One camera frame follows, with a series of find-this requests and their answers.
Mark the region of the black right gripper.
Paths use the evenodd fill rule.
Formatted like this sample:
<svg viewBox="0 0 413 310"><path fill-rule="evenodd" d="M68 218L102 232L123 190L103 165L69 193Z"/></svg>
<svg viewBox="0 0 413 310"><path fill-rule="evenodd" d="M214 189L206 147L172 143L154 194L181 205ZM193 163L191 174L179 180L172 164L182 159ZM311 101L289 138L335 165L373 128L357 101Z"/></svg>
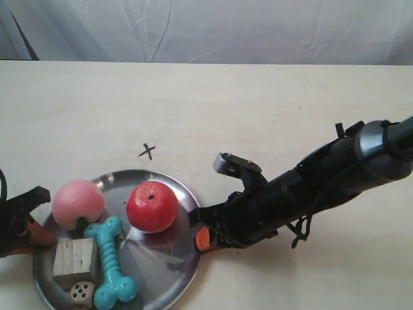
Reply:
<svg viewBox="0 0 413 310"><path fill-rule="evenodd" d="M302 239L301 166L268 181L255 163L224 152L217 155L213 167L240 179L245 189L230 194L225 203L189 212L191 227L203 225L194 238L197 251L246 248L276 236L285 225L296 234L296 246Z"/></svg>

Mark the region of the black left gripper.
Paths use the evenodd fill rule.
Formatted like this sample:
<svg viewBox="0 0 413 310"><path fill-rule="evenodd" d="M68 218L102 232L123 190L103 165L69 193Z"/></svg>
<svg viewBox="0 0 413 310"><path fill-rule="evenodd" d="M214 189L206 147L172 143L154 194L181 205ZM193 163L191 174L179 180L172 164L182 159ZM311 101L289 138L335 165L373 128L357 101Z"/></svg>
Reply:
<svg viewBox="0 0 413 310"><path fill-rule="evenodd" d="M37 186L7 198L7 183L1 171L1 257L21 253L28 245L51 246L54 235L27 216L42 204L50 203L50 191Z"/></svg>

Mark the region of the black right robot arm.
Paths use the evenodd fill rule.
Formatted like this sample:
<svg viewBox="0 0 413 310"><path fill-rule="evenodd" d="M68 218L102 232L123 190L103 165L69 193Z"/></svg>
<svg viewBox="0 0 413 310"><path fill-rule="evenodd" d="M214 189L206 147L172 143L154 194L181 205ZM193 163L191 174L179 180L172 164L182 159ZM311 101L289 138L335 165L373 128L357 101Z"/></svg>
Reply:
<svg viewBox="0 0 413 310"><path fill-rule="evenodd" d="M244 189L223 203L190 211L190 225L199 227L196 250L244 249L281 227L304 241L315 214L412 174L411 119L359 121L349 128L338 123L336 132L334 141L270 181L254 162L219 153L214 170L240 179Z"/></svg>

